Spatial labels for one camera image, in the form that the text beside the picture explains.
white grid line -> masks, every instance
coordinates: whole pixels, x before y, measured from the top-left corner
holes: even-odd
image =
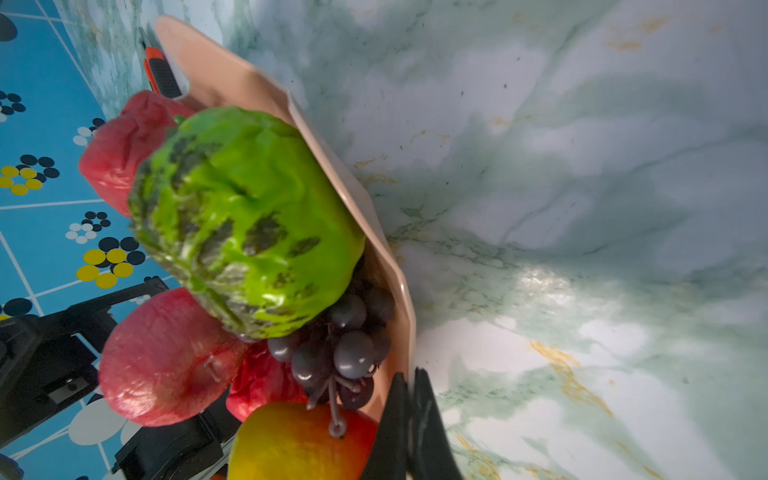
[[[27,447],[24,450],[20,450],[19,452],[16,452],[15,454],[11,455],[12,460],[19,460],[24,455],[27,455],[29,452],[33,452],[36,450],[37,447],[41,447],[45,445],[48,442],[53,442],[54,440],[58,439],[59,437],[63,437],[64,435],[67,435],[69,433],[69,425],[65,426],[63,429],[59,430],[58,432],[50,434],[46,439],[35,443],[32,446]]]
[[[64,50],[66,50],[67,55],[69,55],[69,58],[72,60],[72,63],[74,64],[74,67],[77,68],[78,72],[80,72],[80,76],[83,77],[83,81],[88,86],[88,90],[90,90],[91,94],[94,96],[94,98],[96,98],[96,91],[91,86],[91,82],[88,81],[88,79],[85,77],[85,73],[83,72],[83,69],[80,68],[80,64],[78,63],[78,61],[74,59],[74,55],[72,54],[72,52],[69,51],[69,47],[64,42],[64,39],[61,37],[61,34],[58,33],[58,30],[53,25],[52,18],[49,17],[47,13],[45,13],[45,9],[43,8],[42,5],[40,5],[40,0],[35,0],[35,3],[38,4],[38,8],[40,8],[40,12],[42,12],[43,17],[45,17],[45,19],[48,20],[48,24],[51,26],[51,30],[53,30],[53,32],[56,34],[56,37],[58,37],[58,40],[61,42],[61,46],[64,47]]]
[[[78,283],[83,283],[83,281],[82,280],[75,280],[74,282],[65,283],[64,285],[55,286],[55,287],[53,287],[53,288],[51,288],[49,290],[46,290],[44,292],[35,293],[32,296],[38,297],[38,296],[48,295],[49,293],[58,292],[59,290],[63,290],[65,288],[67,288],[68,286],[77,285]]]
[[[60,18],[53,18],[53,17],[46,18],[46,17],[42,17],[40,15],[27,15],[25,13],[0,12],[0,15],[5,15],[6,17],[32,18],[34,20],[48,20],[48,19],[50,19],[51,22],[74,23],[74,22],[70,22],[69,20],[61,20]]]
[[[26,204],[26,205],[6,205],[0,207],[0,210],[17,210],[19,208],[36,208],[36,207],[58,207],[59,205],[78,205],[78,204],[99,204],[104,202],[101,198],[97,200],[72,200],[68,202],[48,202],[46,204]]]
[[[104,451],[104,447],[101,446],[101,442],[97,443],[98,445],[98,451],[101,452],[101,457],[104,459],[104,466],[107,467],[107,472],[112,470],[112,465],[109,465],[109,460],[107,460],[107,453]]]
[[[27,277],[24,275],[24,272],[22,272],[22,268],[21,266],[19,266],[18,262],[16,261],[16,256],[11,251],[11,247],[8,245],[8,242],[5,241],[5,237],[3,236],[2,232],[0,232],[0,243],[2,243],[3,248],[5,248],[5,252],[11,258],[11,263],[13,263],[13,267],[16,269],[16,273],[18,273],[18,276],[21,277],[22,283],[24,284],[24,288],[27,289],[27,293],[30,296],[29,299],[32,301],[32,304],[35,305],[35,308],[38,311],[38,315],[44,316],[43,309],[40,308],[40,303],[38,302],[38,299],[35,296],[35,293],[32,292],[32,288],[29,286]]]

grape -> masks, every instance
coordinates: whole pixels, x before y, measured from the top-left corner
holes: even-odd
[[[349,286],[346,288],[346,293],[352,293],[357,296],[362,295],[365,291],[366,285],[362,282],[362,278],[357,278],[356,276],[349,281]]]
[[[323,343],[306,342],[296,353],[290,364],[293,378],[306,389],[323,385],[333,370],[330,346]]]
[[[386,328],[380,328],[371,335],[373,342],[373,364],[379,365],[389,355],[389,349],[392,348],[392,340]]]
[[[374,287],[362,295],[369,318],[377,318],[387,323],[395,312],[395,299],[383,288]]]
[[[293,354],[299,349],[299,346],[306,341],[306,338],[307,331],[302,328],[288,336],[268,339],[266,344],[269,347],[272,356],[275,357],[275,360],[285,363],[290,362],[293,359]]]
[[[354,380],[368,373],[373,365],[374,353],[371,337],[353,330],[345,333],[336,344],[333,363],[341,375]]]
[[[346,388],[344,385],[339,385],[339,400],[341,400],[341,404],[345,409],[360,409],[365,406],[373,396],[373,379],[363,377],[355,382],[355,384],[360,387],[360,391],[357,393]]]
[[[331,322],[344,330],[355,330],[366,322],[366,305],[359,296],[345,293],[328,309]]]

green-white marble backdrop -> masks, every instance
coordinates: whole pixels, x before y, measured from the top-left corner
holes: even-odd
[[[290,87],[376,203],[466,478],[768,478],[765,1],[59,7],[108,117],[160,14]]]

orange box cutter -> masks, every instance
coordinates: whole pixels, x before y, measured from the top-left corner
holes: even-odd
[[[181,90],[162,50],[150,44],[143,28],[139,28],[139,33],[141,46],[147,56],[144,59],[144,71],[147,73],[152,91],[168,98],[180,97]]]

pink tray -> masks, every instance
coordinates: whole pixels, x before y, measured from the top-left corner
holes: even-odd
[[[265,111],[299,129],[317,163],[368,237],[366,276],[384,286],[395,297],[395,315],[387,326],[392,350],[374,376],[373,398],[362,411],[378,420],[386,402],[389,384],[397,372],[406,379],[413,371],[416,317],[406,276],[400,270],[366,189],[310,127],[288,90],[268,74],[228,51],[189,25],[168,16],[156,24],[157,36],[168,57],[181,68],[190,91],[181,102],[194,110],[236,105]]]

